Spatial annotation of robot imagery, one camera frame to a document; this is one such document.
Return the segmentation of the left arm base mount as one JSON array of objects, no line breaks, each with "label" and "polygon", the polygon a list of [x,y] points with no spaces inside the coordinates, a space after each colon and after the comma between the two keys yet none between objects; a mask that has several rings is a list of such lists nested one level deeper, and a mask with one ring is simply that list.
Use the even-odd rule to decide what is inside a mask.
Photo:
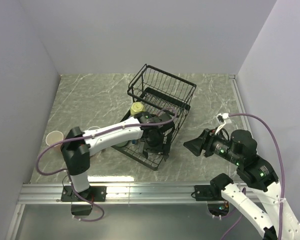
[{"label": "left arm base mount", "polygon": [[[90,202],[104,202],[106,200],[106,186],[90,186],[87,190],[78,193],[82,198]],[[61,202],[83,202],[70,185],[65,185],[61,193]]]}]

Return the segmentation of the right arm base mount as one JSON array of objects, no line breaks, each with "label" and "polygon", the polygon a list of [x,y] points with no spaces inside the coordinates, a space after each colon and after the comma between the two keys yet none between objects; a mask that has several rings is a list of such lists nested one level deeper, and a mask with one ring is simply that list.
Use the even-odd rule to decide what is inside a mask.
[{"label": "right arm base mount", "polygon": [[225,173],[221,173],[214,177],[209,185],[199,184],[194,186],[192,197],[197,201],[223,201],[221,191],[226,189],[226,186],[233,184],[234,181]]}]

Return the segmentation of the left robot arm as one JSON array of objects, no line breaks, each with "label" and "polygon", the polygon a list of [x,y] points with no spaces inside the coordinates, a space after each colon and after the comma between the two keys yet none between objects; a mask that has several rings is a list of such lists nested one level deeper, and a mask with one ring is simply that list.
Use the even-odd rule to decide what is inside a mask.
[{"label": "left robot arm", "polygon": [[79,127],[70,130],[60,149],[66,163],[75,198],[87,200],[91,195],[88,181],[90,157],[123,142],[143,140],[146,147],[155,153],[165,153],[164,133],[175,124],[176,116],[167,112],[152,115],[147,111],[99,129],[82,131]]}]

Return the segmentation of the aluminium mounting rail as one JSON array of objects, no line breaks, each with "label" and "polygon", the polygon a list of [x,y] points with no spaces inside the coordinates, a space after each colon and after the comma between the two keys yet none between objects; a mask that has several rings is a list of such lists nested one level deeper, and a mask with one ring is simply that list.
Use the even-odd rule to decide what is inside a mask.
[{"label": "aluminium mounting rail", "polygon": [[[173,205],[194,204],[191,190],[195,183],[176,182],[94,182],[91,184],[100,195],[104,196],[105,205]],[[285,205],[288,203],[283,195],[284,184],[269,188],[267,192],[258,192],[244,182],[230,184],[221,193],[238,211],[249,220],[255,228],[269,222],[271,213],[261,211],[255,204],[260,202],[271,210],[277,209],[278,226],[283,227]],[[87,202],[63,200],[66,194],[60,184],[24,184],[14,210],[6,239],[15,240],[20,229],[24,210],[27,205],[86,205]]]}]

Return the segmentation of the black wire dish rack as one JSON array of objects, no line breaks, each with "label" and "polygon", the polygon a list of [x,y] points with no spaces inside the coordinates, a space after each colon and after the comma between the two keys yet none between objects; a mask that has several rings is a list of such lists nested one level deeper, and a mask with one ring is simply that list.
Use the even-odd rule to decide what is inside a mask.
[{"label": "black wire dish rack", "polygon": [[196,84],[157,67],[145,64],[128,85],[127,94],[133,102],[143,104],[159,126],[157,136],[142,137],[113,146],[118,152],[156,171],[170,156],[172,142],[191,109]]}]

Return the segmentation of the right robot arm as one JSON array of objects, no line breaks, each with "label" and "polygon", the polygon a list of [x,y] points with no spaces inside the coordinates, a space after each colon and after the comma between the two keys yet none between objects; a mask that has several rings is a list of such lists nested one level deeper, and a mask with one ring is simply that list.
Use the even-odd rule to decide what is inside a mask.
[{"label": "right robot arm", "polygon": [[300,222],[288,202],[281,197],[282,184],[271,164],[257,154],[257,142],[248,130],[235,130],[224,137],[216,129],[184,144],[192,154],[217,155],[236,166],[237,175],[257,196],[263,208],[250,200],[234,181],[221,173],[210,185],[196,185],[196,201],[231,203],[258,231],[264,240],[300,240]]}]

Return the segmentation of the yellow mug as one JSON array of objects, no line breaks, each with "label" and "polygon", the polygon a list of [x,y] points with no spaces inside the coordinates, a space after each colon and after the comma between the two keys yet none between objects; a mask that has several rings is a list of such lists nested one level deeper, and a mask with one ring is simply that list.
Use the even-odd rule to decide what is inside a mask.
[{"label": "yellow mug", "polygon": [[133,102],[130,107],[130,116],[134,117],[136,114],[145,111],[145,106],[141,102]]}]

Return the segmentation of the mint green cup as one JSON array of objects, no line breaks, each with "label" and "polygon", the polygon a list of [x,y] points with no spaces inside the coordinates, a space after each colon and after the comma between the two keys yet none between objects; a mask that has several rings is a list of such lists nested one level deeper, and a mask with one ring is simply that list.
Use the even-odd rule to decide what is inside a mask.
[{"label": "mint green cup", "polygon": [[115,146],[118,148],[125,147],[129,142],[128,141],[123,141],[121,143],[116,144]]}]

